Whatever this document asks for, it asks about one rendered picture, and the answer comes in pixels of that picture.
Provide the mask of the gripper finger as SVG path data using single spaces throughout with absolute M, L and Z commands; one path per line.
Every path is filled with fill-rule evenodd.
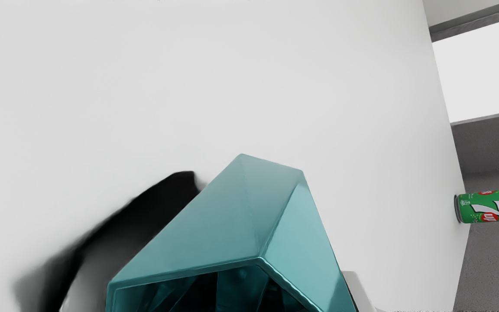
M 341 273 L 344 276 L 358 312 L 384 312 L 384 310 L 380 310 L 374 306 L 355 271 L 342 271 Z

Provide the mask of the green soda can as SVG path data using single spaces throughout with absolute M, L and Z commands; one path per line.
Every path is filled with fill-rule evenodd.
M 499 222 L 499 190 L 458 194 L 454 206 L 460 223 Z

